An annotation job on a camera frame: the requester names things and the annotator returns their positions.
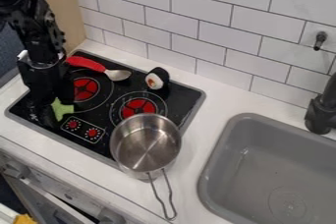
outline metal pot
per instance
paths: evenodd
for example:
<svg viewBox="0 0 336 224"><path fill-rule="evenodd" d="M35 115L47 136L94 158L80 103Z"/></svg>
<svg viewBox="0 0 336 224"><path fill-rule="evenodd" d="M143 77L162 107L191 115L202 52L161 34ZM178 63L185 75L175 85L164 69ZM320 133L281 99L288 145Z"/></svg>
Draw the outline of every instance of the metal pot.
<svg viewBox="0 0 336 224"><path fill-rule="evenodd" d="M136 179L149 180L167 220L174 220L177 211L165 170L175 161L181 145L182 138L176 125L157 114L138 114L128 118L116 127L110 140L110 151L120 169ZM162 174L169 191L172 217L168 216L153 183L153 179Z"/></svg>

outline faucet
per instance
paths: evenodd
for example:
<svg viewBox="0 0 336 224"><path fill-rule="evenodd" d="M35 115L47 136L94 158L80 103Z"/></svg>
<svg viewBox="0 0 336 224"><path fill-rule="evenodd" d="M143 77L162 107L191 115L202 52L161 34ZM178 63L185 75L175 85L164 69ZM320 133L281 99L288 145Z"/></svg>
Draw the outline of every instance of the faucet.
<svg viewBox="0 0 336 224"><path fill-rule="evenodd" d="M313 49L318 51L326 39L327 34L319 32ZM329 79L324 92L310 101L305 123L311 132L319 135L336 128L336 73Z"/></svg>

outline sink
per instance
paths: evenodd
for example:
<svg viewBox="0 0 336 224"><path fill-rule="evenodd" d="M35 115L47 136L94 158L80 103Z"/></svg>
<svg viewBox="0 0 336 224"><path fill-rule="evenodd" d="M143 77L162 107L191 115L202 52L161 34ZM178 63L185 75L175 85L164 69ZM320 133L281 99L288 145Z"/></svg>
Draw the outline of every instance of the sink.
<svg viewBox="0 0 336 224"><path fill-rule="evenodd" d="M232 118L197 185L214 214L235 224L336 220L336 141L255 114Z"/></svg>

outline black stovetop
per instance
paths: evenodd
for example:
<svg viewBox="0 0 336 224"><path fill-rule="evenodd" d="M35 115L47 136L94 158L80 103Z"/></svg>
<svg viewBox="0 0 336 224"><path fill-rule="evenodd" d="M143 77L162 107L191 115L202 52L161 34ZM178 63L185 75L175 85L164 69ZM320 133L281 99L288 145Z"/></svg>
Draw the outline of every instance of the black stovetop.
<svg viewBox="0 0 336 224"><path fill-rule="evenodd" d="M46 130L43 132L52 132L105 157L112 158L110 136L115 126L124 119L138 113L158 113L173 121L183 132L203 101L203 93L199 90L173 82L160 90L151 90L144 81L144 72L81 51L74 55L92 59L110 70L126 69L133 74L126 81L112 83L105 74L72 68L75 114L66 114L59 128L42 127ZM30 118L27 103L28 94L17 101L9 112L26 123L41 127Z"/></svg>

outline red burner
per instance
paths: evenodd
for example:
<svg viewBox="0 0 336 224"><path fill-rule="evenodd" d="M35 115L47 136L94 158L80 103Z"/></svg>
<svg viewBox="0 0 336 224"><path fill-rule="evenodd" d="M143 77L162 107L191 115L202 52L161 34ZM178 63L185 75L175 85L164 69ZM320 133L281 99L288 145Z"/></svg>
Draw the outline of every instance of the red burner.
<svg viewBox="0 0 336 224"><path fill-rule="evenodd" d="M93 98L98 93L99 84L90 78L79 78L74 81L75 101L84 102Z"/></svg>
<svg viewBox="0 0 336 224"><path fill-rule="evenodd" d="M155 105L146 99L134 99L129 101L122 108L122 116L124 119L139 113L156 113Z"/></svg>

